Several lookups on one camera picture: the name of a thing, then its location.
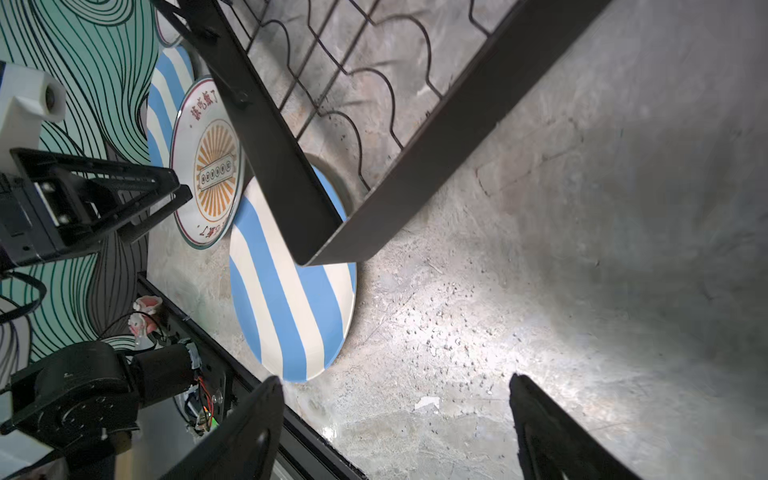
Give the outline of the black wire dish rack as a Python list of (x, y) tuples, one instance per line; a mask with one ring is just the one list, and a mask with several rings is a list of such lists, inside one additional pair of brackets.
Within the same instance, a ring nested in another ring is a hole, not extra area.
[(603, 1), (159, 1), (253, 176), (233, 232), (301, 266), (373, 257)]

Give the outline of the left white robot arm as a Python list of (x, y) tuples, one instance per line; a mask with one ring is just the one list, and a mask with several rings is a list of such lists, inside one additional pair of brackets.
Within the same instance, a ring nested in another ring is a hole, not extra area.
[[(10, 158), (1, 177), (1, 276), (36, 296), (4, 312), (3, 325), (32, 314), (47, 294), (28, 267), (93, 253), (110, 236), (134, 243), (192, 196), (168, 168), (21, 147)], [(46, 462), (62, 459), (77, 471), (124, 451), (139, 411), (194, 381), (184, 345), (129, 351), (80, 342), (10, 377), (3, 393), (11, 413), (1, 432), (41, 442)]]

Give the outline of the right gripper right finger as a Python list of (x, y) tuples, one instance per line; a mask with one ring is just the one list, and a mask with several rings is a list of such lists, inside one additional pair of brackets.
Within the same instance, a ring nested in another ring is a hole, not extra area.
[(514, 374), (509, 388), (525, 479), (639, 479), (530, 377)]

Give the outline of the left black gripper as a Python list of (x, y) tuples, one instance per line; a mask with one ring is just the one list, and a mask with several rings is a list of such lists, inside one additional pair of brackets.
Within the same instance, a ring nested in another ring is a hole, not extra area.
[(192, 199), (168, 168), (11, 150), (1, 176), (1, 267), (84, 256), (117, 236), (133, 244)]

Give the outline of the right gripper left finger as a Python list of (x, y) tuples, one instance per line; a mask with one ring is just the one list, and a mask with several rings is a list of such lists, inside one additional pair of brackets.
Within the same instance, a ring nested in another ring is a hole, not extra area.
[(165, 479), (268, 479), (279, 448), (284, 396), (278, 377), (262, 382)]

